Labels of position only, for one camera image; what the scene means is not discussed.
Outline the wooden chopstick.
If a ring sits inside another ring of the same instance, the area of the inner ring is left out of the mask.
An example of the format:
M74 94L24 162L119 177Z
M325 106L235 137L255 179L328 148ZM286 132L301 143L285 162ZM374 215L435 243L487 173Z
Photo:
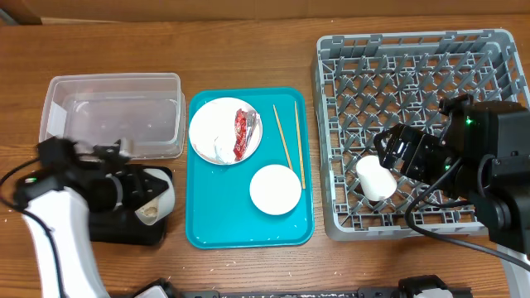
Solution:
M294 110L295 110L295 121L296 121L296 137L297 137L297 148L298 148L298 155L299 155L299 166L301 171L301 188L304 190L306 188L306 178L305 178L305 169L304 169L304 161L303 161L303 151L301 146L301 129L300 129L300 120L299 120L299 113L297 108L297 102L294 102Z
M284 136L284 133L283 133L281 120L279 118L276 105L273 104L272 107L273 107L273 111L274 111L276 122L277 122L277 128L278 128L278 131L280 133L281 140L282 140L282 146L283 146L283 149L284 149L284 152L285 152L285 156L286 156L286 159L287 159L287 164L288 164L289 168L293 171L292 160L290 158L290 154L289 154L289 151L288 151L286 139L285 139L285 136Z

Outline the grey bowl with rice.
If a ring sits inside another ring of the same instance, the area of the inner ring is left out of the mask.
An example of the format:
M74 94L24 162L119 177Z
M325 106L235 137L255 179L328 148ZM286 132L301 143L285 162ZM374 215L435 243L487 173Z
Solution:
M145 172L164 180L168 184L167 190L135 211L136 216L142 223L152 226L173 211L176 203L176 194L172 184L172 178L165 171L148 168Z

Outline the right wooden chopstick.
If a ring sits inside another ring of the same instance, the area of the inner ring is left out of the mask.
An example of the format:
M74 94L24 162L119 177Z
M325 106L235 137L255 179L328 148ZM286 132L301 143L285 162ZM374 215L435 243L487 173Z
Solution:
M303 161L303 151L301 146L301 129L300 129L300 120L299 120L299 113L297 108L297 102L294 102L294 110L295 110L295 121L296 121L296 137L297 137L297 148L298 148L298 155L299 155L299 166L301 171L301 188L304 190L306 188L306 178L305 178L305 169L304 169L304 161Z

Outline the black tray bin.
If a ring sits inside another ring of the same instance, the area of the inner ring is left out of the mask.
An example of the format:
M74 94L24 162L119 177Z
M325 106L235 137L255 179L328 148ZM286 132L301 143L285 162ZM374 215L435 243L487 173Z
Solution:
M124 169L109 174L117 174ZM93 242L151 246L160 243L165 235L166 217L148 226L140 221L134 210L120 208L89 213L89 236Z

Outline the grey dishwasher rack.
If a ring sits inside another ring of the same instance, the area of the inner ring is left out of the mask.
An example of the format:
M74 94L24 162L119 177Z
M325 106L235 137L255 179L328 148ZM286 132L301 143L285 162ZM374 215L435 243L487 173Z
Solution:
M325 232L335 241L412 236L403 215L425 185L393 169L396 191L377 202L356 173L378 133L402 123L440 134L444 97L529 102L515 41L502 29L323 36L312 70Z

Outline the white round plate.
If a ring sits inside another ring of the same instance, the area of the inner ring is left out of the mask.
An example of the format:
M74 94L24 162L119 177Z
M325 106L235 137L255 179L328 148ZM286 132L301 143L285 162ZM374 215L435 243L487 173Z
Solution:
M212 99L204 103L195 112L193 118L190 120L189 139L191 147L194 149L193 142L199 137L206 136L220 135L224 137L234 137L236 142L234 121L236 117L236 112L240 108L244 111L255 110L258 113L258 111L251 104L243 101L242 99L237 98L223 97ZM263 124L261 116L258 113L258 125L256 126L250 143L248 144L243 159L241 161L236 161L234 164L231 165L235 165L239 162L248 159L258 149L262 136Z

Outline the left wooden chopstick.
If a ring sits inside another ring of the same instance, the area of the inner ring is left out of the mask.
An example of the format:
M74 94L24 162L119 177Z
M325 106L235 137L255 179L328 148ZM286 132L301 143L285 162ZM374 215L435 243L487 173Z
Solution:
M276 122L277 122L277 128L278 128L278 131L280 133L281 140L282 140L282 146L283 146L283 149L284 149L284 152L285 152L285 156L286 156L286 159L287 159L287 164L288 164L289 168L293 171L292 160L290 158L290 154L289 154L289 151L288 151L286 139L285 139L285 136L284 136L284 133L283 133L281 120L279 118L276 105L273 104L272 107L273 107L273 111L274 111Z

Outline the pink bowl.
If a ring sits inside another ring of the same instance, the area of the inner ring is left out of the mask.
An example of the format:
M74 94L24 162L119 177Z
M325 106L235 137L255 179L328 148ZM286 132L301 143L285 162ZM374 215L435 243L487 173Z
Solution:
M253 204L269 215L292 211L300 201L301 191L296 173L282 165L264 166L254 174L249 185Z

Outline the clear plastic container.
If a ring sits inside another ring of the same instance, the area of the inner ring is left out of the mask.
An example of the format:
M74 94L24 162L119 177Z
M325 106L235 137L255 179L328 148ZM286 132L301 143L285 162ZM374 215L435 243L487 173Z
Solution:
M183 152L186 100L175 73L56 76L49 84L39 141L65 137L88 147L123 139L133 159Z

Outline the crumpled white napkin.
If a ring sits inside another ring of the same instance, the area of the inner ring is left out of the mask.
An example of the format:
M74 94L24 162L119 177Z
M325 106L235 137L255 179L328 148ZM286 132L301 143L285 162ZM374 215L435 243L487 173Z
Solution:
M215 165L231 165L236 162L234 137L206 136L193 142L196 153Z

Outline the red snack wrapper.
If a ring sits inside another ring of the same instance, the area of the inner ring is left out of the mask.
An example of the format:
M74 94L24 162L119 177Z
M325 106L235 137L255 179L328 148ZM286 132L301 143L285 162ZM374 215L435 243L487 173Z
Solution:
M236 161L243 159L257 125L258 113L255 110L244 111L240 108L236 112L234 121L236 142L233 149Z

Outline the white cup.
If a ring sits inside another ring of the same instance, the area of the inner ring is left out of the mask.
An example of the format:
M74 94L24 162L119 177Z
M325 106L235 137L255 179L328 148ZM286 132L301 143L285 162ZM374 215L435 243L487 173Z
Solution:
M362 157L355 170L368 200L382 201L395 193L397 182L390 170L380 166L377 156Z

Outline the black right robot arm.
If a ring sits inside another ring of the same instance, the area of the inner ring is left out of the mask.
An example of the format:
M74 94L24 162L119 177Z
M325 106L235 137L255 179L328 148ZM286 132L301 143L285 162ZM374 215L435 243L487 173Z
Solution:
M529 252L529 111L511 101L442 99L439 136L396 124L373 139L379 163L402 162L407 178L434 185L475 207L490 241Z

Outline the teal plastic tray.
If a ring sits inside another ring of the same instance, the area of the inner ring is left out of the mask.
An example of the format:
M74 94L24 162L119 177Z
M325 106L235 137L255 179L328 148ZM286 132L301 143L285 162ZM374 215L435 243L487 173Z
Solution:
M189 118L206 102L223 97L242 99L260 114L263 136L258 149L245 161L218 166L203 160L192 147L187 153L185 233L200 249L256 248L301 245L315 229L311 154L305 99L291 87L219 89L198 93L191 101ZM288 166L273 111L276 105L294 172L301 177L294 102L301 129L306 188L296 207L284 215L269 215L252 202L249 185L262 167Z

